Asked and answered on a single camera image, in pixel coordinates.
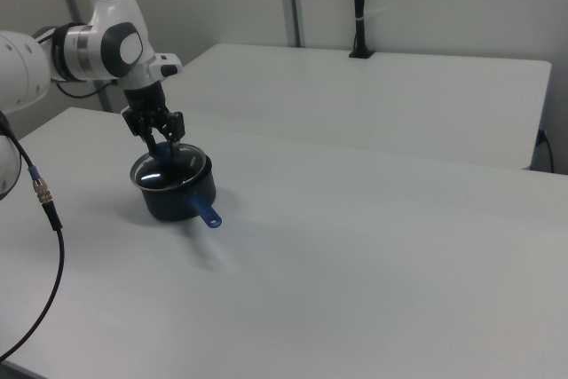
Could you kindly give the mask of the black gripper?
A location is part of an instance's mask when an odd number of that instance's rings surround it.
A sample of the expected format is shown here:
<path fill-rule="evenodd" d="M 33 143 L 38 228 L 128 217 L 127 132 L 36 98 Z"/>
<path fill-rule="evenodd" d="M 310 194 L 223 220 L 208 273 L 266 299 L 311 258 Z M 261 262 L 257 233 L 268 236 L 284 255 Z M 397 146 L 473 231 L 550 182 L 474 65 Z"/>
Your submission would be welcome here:
<path fill-rule="evenodd" d="M 152 129 L 158 130 L 168 141 L 173 154 L 179 152 L 179 143 L 185 135 L 185 121 L 181 112 L 170 112 L 166 107 L 165 95 L 160 84 L 152 84 L 135 90 L 125 90 L 128 106 L 122 111 L 122 118 L 130 132 L 146 144 L 147 152 L 158 155 Z"/>

